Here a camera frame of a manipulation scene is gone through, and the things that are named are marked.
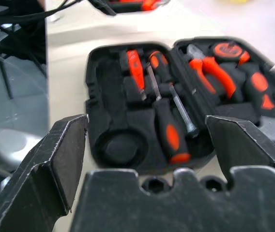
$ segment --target black handle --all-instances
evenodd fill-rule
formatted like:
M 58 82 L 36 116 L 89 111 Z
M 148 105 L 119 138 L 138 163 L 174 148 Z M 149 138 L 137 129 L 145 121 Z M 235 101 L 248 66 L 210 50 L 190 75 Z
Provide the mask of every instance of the black handle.
M 254 104 L 262 116 L 275 117 L 275 102 L 267 79 L 260 72 L 259 65 L 246 63 L 239 66 L 244 71 L 247 80 L 244 94 Z
M 154 51 L 150 55 L 150 64 L 155 73 L 160 76 L 162 83 L 170 83 L 173 81 L 168 69 L 168 61 L 161 52 Z
M 155 101 L 153 107 L 159 122 L 161 144 L 169 162 L 188 162 L 191 156 L 185 137 L 172 115 L 168 99 Z

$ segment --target screwdriver shaft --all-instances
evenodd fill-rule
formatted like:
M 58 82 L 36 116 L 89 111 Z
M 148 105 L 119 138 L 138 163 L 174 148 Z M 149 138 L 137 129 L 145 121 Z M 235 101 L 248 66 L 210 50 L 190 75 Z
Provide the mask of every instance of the screwdriver shaft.
M 161 95 L 160 95 L 160 92 L 159 92 L 159 87 L 158 87 L 155 75 L 153 73 L 153 69 L 152 69 L 150 64 L 147 65 L 147 71 L 148 71 L 149 76 L 151 78 L 151 83 L 152 83 L 153 90 L 155 91 L 156 101 L 158 101 L 158 100 L 161 99 Z
M 177 107 L 177 109 L 179 110 L 181 116 L 182 116 L 182 119 L 184 120 L 185 124 L 186 124 L 186 129 L 187 129 L 187 132 L 190 133 L 190 132 L 193 132 L 194 130 L 196 130 L 196 126 L 192 123 L 190 117 L 188 116 L 187 114 L 187 111 L 185 110 L 185 107 L 184 105 L 182 104 L 181 102 L 181 99 L 180 97 L 178 96 L 178 94 L 176 93 L 175 91 L 175 88 L 173 85 L 170 86 L 170 91 L 171 91 L 171 94 L 173 96 L 173 100 L 175 102 L 175 105 Z

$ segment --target open tool case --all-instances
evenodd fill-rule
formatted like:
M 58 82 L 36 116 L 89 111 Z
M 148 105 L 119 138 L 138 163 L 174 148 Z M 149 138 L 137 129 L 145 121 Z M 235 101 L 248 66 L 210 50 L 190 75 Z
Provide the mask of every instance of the open tool case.
M 204 55 L 213 56 L 213 48 L 218 43 L 237 45 L 248 53 L 246 63 L 256 65 L 265 76 L 275 102 L 275 73 L 270 71 L 273 63 L 239 39 L 201 37 L 180 40 L 171 50 L 159 43 L 122 44 L 100 47 L 90 53 L 86 73 L 90 99 L 86 101 L 86 112 L 90 117 L 92 156 L 100 167 L 133 168 L 140 174 L 164 173 L 179 166 L 197 168 L 212 157 L 214 150 L 205 125 L 207 115 L 236 117 L 260 125 L 261 114 L 254 108 L 252 101 L 246 97 L 241 101 L 229 99 L 222 83 L 205 73 L 206 79 L 216 90 L 210 93 L 189 65 L 189 56 L 186 54 L 189 44 L 195 45 Z M 143 68 L 144 100 L 129 68 L 127 52 L 133 50 L 137 52 Z M 153 69 L 161 97 L 169 102 L 170 112 L 181 130 L 179 136 L 185 140 L 190 159 L 171 162 L 171 156 L 163 144 L 158 116 L 154 110 L 156 94 L 147 72 L 147 64 L 154 52 L 159 52 L 166 60 L 174 89 L 197 127 L 196 134 L 188 133 L 173 100 L 171 83 L 164 82 L 164 77 Z M 238 63 L 220 59 L 216 61 L 231 75 L 242 92 L 246 73 L 237 68 Z

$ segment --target black plastic case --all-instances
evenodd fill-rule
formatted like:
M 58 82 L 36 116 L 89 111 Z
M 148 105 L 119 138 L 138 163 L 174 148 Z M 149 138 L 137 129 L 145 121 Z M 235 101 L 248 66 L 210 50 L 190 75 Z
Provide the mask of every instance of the black plastic case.
M 268 72 L 273 63 L 246 42 L 231 37 L 179 40 L 171 50 L 159 43 L 133 43 L 99 47 L 90 53 L 86 73 L 90 99 L 86 101 L 86 112 L 90 117 L 91 152 L 99 167 L 133 168 L 140 174 L 160 174 L 179 166 L 198 168 L 212 157 L 214 150 L 206 130 L 205 116 L 237 117 L 259 125 L 260 115 L 250 102 L 232 104 L 222 96 L 219 96 L 220 102 L 214 100 L 188 65 L 185 53 L 189 44 L 196 45 L 205 55 L 211 55 L 210 47 L 224 41 L 234 41 L 245 49 L 250 54 L 250 62 L 260 65 L 260 71 L 275 88 L 275 78 Z M 128 65 L 123 60 L 123 53 L 133 49 L 137 50 L 144 69 L 145 92 L 148 96 L 145 101 L 140 100 Z M 146 62 L 154 50 L 160 51 L 168 60 L 175 89 L 200 131 L 194 139 L 185 138 L 192 156 L 187 163 L 169 164 L 158 139 L 157 121 L 152 108 L 154 93 L 146 72 Z M 159 84 L 159 89 L 163 98 L 169 98 L 172 114 L 185 133 L 185 124 L 167 84 Z
M 121 2 L 117 0 L 89 0 L 89 2 L 99 11 L 106 15 L 115 16 L 116 14 L 141 12 L 143 1 Z

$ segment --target tool kit case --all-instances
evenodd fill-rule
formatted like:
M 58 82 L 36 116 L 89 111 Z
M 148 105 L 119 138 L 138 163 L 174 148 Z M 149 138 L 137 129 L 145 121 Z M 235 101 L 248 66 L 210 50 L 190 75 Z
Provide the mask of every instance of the tool kit case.
M 216 63 L 235 84 L 234 91 L 229 90 L 231 86 L 225 80 L 215 78 L 216 70 L 215 73 L 203 70 L 204 78 L 201 78 L 187 53 L 190 44 L 212 61 L 215 57 Z M 219 53 L 227 52 L 226 49 L 231 54 L 225 54 L 228 58 L 215 56 L 216 49 Z M 168 78 L 158 68 L 162 64 L 168 70 Z M 199 168 L 205 165 L 214 150 L 205 117 L 236 117 L 259 127 L 262 112 L 257 108 L 257 101 L 244 94 L 247 91 L 244 86 L 257 68 L 254 73 L 259 72 L 267 82 L 253 75 L 253 86 L 258 85 L 261 92 L 272 90 L 268 95 L 270 99 L 262 100 L 262 105 L 267 108 L 275 105 L 273 66 L 248 43 L 231 37 L 179 40 L 171 50 L 159 43 L 94 49 L 86 71 L 89 92 L 86 112 L 90 120 L 88 132 L 93 159 L 102 168 L 133 168 L 140 174 L 160 174 L 180 166 Z M 154 73 L 161 98 L 158 98 L 149 68 Z M 210 91 L 205 80 L 214 91 Z M 175 98 L 171 88 L 179 98 Z M 181 100 L 191 124 L 196 127 L 193 130 L 188 129 L 188 121 L 177 99 Z
M 170 0 L 89 0 L 98 10 L 106 15 L 115 16 L 122 13 L 149 12 Z

